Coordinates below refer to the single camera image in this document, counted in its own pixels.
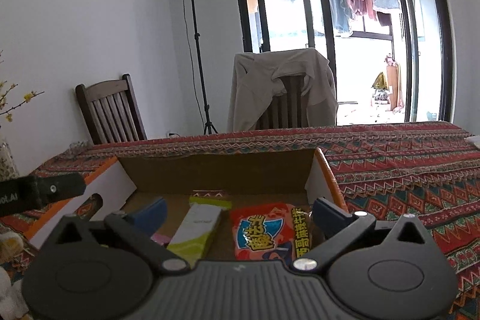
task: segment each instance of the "power cord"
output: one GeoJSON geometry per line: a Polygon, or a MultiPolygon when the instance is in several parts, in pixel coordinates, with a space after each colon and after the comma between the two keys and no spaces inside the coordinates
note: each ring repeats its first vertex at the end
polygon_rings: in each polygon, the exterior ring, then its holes
{"type": "Polygon", "coordinates": [[[188,38],[188,24],[187,24],[187,16],[186,16],[186,12],[185,12],[185,0],[183,0],[183,20],[185,21],[185,31],[186,31],[186,34],[187,34],[187,43],[188,43],[188,50],[189,50],[189,53],[190,53],[190,61],[191,61],[191,77],[193,79],[193,90],[195,92],[195,99],[197,100],[197,105],[198,105],[198,112],[200,113],[200,117],[202,119],[202,126],[203,124],[205,123],[205,121],[203,121],[203,114],[202,114],[202,109],[200,108],[200,103],[198,102],[198,96],[197,96],[197,88],[195,86],[195,69],[194,69],[194,58],[193,56],[191,55],[191,46],[190,46],[190,39],[188,38]]]}

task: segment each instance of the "table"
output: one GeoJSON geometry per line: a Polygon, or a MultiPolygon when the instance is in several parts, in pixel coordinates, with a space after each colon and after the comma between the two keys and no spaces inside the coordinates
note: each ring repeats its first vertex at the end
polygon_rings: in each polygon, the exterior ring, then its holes
{"type": "MultiPolygon", "coordinates": [[[[419,216],[458,275],[449,320],[480,318],[480,151],[468,132],[446,122],[280,129],[93,146],[64,153],[34,171],[39,176],[91,175],[108,159],[291,151],[319,146],[350,211],[395,220],[419,216]]],[[[17,215],[26,223],[31,216],[17,215]]],[[[5,225],[15,227],[10,221],[5,225]]],[[[30,256],[12,262],[23,271],[30,256]]]]}

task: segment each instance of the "yellow flower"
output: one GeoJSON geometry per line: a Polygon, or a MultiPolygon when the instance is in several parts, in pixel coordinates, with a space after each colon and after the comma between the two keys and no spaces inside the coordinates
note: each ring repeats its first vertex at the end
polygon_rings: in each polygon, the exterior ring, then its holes
{"type": "Polygon", "coordinates": [[[28,94],[25,94],[23,96],[23,99],[25,100],[25,102],[30,102],[33,97],[34,97],[34,95],[31,92],[29,92],[28,94]]]}

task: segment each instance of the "chair backrest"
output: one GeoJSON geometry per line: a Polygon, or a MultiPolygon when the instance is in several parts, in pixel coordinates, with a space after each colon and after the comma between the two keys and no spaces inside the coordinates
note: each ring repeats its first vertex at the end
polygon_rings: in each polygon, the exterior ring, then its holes
{"type": "Polygon", "coordinates": [[[147,139],[129,74],[75,93],[94,144],[147,139]]]}
{"type": "Polygon", "coordinates": [[[280,78],[286,94],[273,97],[272,103],[258,119],[256,129],[308,127],[308,94],[302,97],[303,75],[280,78]]]}

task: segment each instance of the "snack bag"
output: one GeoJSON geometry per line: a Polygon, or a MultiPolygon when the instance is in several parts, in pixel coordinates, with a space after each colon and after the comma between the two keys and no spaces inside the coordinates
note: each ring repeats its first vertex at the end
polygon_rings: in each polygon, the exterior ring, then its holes
{"type": "Polygon", "coordinates": [[[310,249],[306,214],[282,202],[230,212],[238,260],[292,261],[310,249]]]}

